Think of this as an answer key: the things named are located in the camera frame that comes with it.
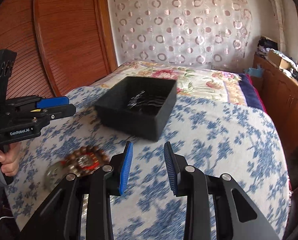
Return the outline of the person's left hand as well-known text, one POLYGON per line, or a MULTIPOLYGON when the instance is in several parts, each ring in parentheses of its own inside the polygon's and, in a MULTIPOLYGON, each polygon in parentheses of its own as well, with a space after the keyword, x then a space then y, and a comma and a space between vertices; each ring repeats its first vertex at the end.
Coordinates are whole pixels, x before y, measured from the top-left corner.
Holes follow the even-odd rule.
POLYGON ((3 153, 0 150, 0 163, 2 172, 9 177, 15 176, 18 172, 20 162, 21 143, 15 142, 9 145, 9 151, 3 153))

